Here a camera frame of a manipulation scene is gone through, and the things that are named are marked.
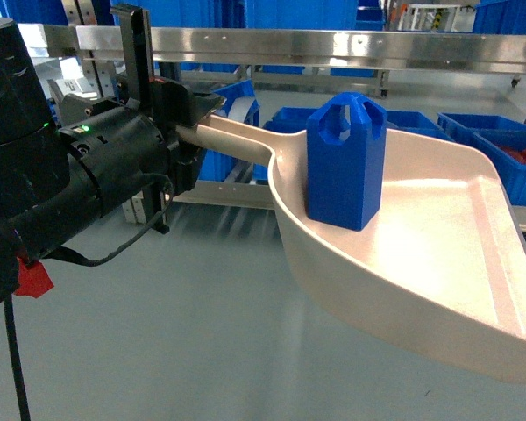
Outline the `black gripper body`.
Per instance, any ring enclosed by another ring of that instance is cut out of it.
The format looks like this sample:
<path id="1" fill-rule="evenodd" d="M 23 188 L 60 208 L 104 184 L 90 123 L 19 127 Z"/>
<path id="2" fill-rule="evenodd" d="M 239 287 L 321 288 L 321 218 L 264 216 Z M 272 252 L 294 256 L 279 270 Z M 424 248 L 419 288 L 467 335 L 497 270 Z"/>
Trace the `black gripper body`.
<path id="1" fill-rule="evenodd" d="M 112 211 L 144 188 L 178 196 L 195 187 L 204 153 L 177 129 L 196 127 L 225 99 L 163 78 L 150 88 L 148 106 L 134 98 L 107 100 L 99 111 L 61 127 L 71 170 L 61 195 L 75 208 Z"/>

